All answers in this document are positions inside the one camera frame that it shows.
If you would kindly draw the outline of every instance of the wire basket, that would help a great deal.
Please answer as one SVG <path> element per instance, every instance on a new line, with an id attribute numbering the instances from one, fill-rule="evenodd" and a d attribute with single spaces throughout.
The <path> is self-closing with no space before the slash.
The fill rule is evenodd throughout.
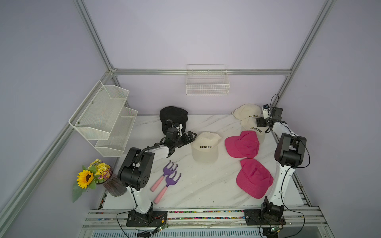
<path id="1" fill-rule="evenodd" d="M 229 88 L 227 65 L 187 65 L 187 95 L 222 96 Z"/>
<path id="2" fill-rule="evenodd" d="M 100 81 L 93 91 L 97 88 L 83 113 L 78 117 L 80 106 L 69 124 L 103 157 L 119 157 L 125 150 L 138 111 L 124 106 L 128 90 L 103 85 Z"/>
<path id="3" fill-rule="evenodd" d="M 136 110 L 122 107 L 109 139 L 95 144 L 95 149 L 103 157 L 119 157 L 123 154 L 137 114 Z"/>
<path id="4" fill-rule="evenodd" d="M 72 126 L 86 140 L 108 140 L 128 93 L 124 88 L 101 83 L 91 103 Z"/>

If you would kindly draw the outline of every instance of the pink handle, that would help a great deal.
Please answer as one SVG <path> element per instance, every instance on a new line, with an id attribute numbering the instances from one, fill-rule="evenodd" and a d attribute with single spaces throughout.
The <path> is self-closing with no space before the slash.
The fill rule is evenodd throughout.
<path id="1" fill-rule="evenodd" d="M 165 191 L 168 189 L 168 187 L 167 186 L 165 186 L 164 188 L 163 188 L 163 190 L 159 193 L 159 195 L 157 195 L 157 197 L 155 198 L 155 200 L 154 200 L 154 203 L 155 204 L 158 204 L 159 202 L 160 202 L 160 200 L 162 199 L 162 197 L 164 196 L 164 193 L 165 193 Z"/>
<path id="2" fill-rule="evenodd" d="M 156 189 L 157 189 L 157 187 L 159 186 L 159 184 L 163 181 L 163 179 L 164 179 L 164 176 L 161 176 L 160 178 L 159 178 L 159 180 L 158 181 L 156 181 L 156 183 L 151 187 L 151 191 L 153 192 L 153 191 L 155 191 Z"/>

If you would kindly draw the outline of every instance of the black cap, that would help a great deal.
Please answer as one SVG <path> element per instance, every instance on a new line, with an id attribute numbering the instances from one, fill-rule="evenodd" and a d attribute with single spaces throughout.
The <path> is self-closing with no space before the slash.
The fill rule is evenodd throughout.
<path id="1" fill-rule="evenodd" d="M 187 111 L 174 106 L 164 107 L 160 110 L 160 121 L 162 121 L 162 130 L 165 135 L 167 129 L 171 126 L 170 123 L 167 126 L 165 125 L 168 119 L 172 120 L 173 123 L 182 124 L 181 132 L 185 133 L 185 122 L 188 120 Z"/>

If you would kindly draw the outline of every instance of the baseball cap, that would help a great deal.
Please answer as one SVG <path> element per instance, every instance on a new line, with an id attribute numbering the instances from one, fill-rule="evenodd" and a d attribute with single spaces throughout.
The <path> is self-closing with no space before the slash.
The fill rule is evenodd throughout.
<path id="1" fill-rule="evenodd" d="M 253 117 L 243 119 L 241 121 L 241 126 L 245 129 L 245 131 L 255 131 L 257 133 L 257 138 L 260 143 L 264 141 L 264 138 L 266 136 L 265 131 L 269 128 L 268 126 L 257 126 L 257 119 Z"/>
<path id="2" fill-rule="evenodd" d="M 270 172 L 256 159 L 243 159 L 241 166 L 236 179 L 237 185 L 250 196 L 262 198 L 274 181 Z"/>
<path id="3" fill-rule="evenodd" d="M 240 136 L 228 137 L 225 140 L 227 153 L 234 158 L 254 158 L 259 151 L 257 133 L 242 131 Z"/>
<path id="4" fill-rule="evenodd" d="M 238 120 L 243 120 L 248 117 L 259 117 L 262 114 L 262 109 L 255 104 L 245 104 L 237 108 L 233 116 L 235 116 Z"/>
<path id="5" fill-rule="evenodd" d="M 166 121 L 168 119 L 172 120 L 173 123 L 182 124 L 181 132 L 185 133 L 185 123 L 188 120 L 187 111 L 185 111 L 182 108 L 178 108 L 174 106 L 164 107 L 163 109 L 160 110 L 160 121 L 162 121 L 162 130 L 165 135 L 166 135 L 166 131 L 171 126 L 170 123 L 166 125 Z"/>
<path id="6" fill-rule="evenodd" d="M 197 162 L 213 162 L 218 158 L 218 143 L 221 136 L 203 132 L 192 143 L 192 156 Z"/>

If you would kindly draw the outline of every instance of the pink cap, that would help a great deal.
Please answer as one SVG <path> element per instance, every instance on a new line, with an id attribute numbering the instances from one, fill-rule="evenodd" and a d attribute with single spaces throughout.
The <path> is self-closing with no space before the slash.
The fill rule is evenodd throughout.
<path id="1" fill-rule="evenodd" d="M 237 185 L 255 198 L 262 198 L 274 179 L 270 172 L 255 159 L 241 160 L 242 169 L 237 176 Z"/>
<path id="2" fill-rule="evenodd" d="M 240 136 L 226 138 L 227 153 L 234 158 L 254 158 L 259 151 L 259 142 L 255 131 L 242 131 Z"/>

